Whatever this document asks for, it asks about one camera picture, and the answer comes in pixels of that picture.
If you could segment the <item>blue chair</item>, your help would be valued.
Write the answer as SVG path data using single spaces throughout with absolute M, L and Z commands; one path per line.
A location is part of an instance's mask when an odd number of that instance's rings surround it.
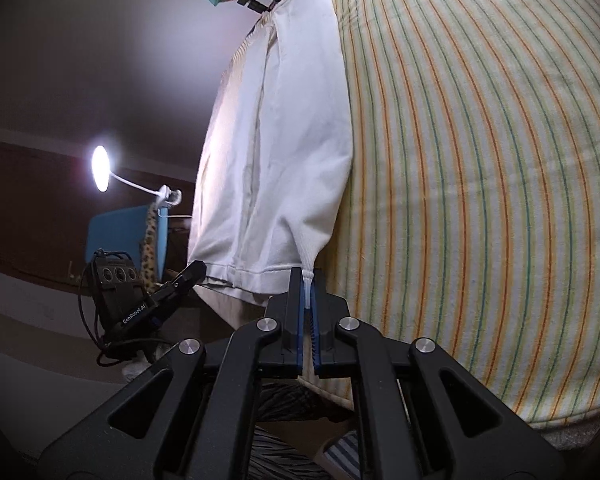
M 145 218 L 150 205 L 122 208 L 98 214 L 88 222 L 84 259 L 89 262 L 97 249 L 126 252 L 140 270 L 140 244 L 145 231 Z M 157 216 L 157 274 L 162 278 L 166 261 L 168 219 Z

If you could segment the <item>white camisole top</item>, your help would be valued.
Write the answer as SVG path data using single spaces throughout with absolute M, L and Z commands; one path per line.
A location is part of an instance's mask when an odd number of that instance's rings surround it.
M 204 286 L 250 304 L 313 278 L 350 174 L 353 134 L 332 0 L 280 0 L 221 80 L 188 240 Z

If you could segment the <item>leopard print cloth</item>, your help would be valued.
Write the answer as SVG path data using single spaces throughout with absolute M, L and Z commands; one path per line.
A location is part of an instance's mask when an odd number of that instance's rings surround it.
M 157 274 L 157 211 L 150 205 L 145 218 L 145 231 L 140 244 L 140 279 L 148 292 L 159 287 Z

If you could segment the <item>yellow striped bed cover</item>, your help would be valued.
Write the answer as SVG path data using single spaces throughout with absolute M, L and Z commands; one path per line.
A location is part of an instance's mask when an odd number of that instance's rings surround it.
M 332 0 L 353 157 L 324 266 L 526 422 L 600 415 L 600 0 Z

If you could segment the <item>white clip desk lamp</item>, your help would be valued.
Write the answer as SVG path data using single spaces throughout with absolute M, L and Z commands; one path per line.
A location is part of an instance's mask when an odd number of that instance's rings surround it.
M 189 214 L 170 214 L 170 210 L 182 202 L 183 193 L 181 190 L 169 188 L 165 184 L 161 185 L 158 190 L 153 190 L 115 174 L 112 171 L 109 154 L 102 144 L 98 144 L 93 150 L 91 156 L 91 173 L 96 188 L 101 193 L 108 191 L 111 180 L 116 180 L 129 188 L 134 188 L 134 190 L 151 195 L 154 198 L 154 208 L 159 218 L 189 218 Z

